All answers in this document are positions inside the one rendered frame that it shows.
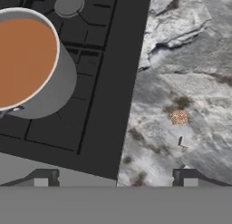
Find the grey round hob burner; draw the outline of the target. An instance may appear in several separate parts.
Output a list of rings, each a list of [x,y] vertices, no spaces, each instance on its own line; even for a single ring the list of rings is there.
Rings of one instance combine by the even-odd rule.
[[[60,17],[71,18],[78,15],[84,8],[84,0],[56,0],[54,11]]]

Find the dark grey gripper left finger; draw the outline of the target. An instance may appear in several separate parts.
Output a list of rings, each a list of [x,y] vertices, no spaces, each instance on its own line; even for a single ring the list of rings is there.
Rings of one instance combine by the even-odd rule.
[[[60,171],[58,169],[36,169],[27,176],[8,181],[2,187],[29,186],[29,187],[59,187]]]

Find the black hob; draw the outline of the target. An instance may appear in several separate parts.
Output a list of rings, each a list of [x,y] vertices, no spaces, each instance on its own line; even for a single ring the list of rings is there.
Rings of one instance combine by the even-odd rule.
[[[137,72],[150,0],[84,0],[71,18],[56,0],[0,0],[47,17],[76,66],[71,99],[38,120],[0,120],[0,153],[114,180]]]

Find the white sugar cube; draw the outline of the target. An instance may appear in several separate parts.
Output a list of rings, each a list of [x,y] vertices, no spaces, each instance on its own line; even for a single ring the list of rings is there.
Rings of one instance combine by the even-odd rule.
[[[190,141],[188,139],[186,139],[185,137],[180,136],[179,141],[178,141],[178,146],[180,146],[181,148],[189,148]]]

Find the speckled orange sugar cube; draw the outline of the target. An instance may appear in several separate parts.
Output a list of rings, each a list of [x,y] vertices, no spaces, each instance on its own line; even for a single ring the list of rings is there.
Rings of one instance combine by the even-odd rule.
[[[188,122],[187,113],[184,110],[176,110],[170,115],[173,125],[184,125]]]

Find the grey saucepan with hot chocolate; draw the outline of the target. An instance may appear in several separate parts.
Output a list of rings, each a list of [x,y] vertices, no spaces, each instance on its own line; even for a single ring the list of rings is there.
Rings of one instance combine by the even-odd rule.
[[[76,83],[74,61],[47,17],[28,8],[0,9],[0,120],[58,112]]]

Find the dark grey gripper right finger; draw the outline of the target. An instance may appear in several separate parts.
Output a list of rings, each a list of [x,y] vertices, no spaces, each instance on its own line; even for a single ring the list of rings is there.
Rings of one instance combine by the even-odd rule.
[[[173,187],[232,187],[232,184],[208,178],[196,169],[175,169],[172,177]]]

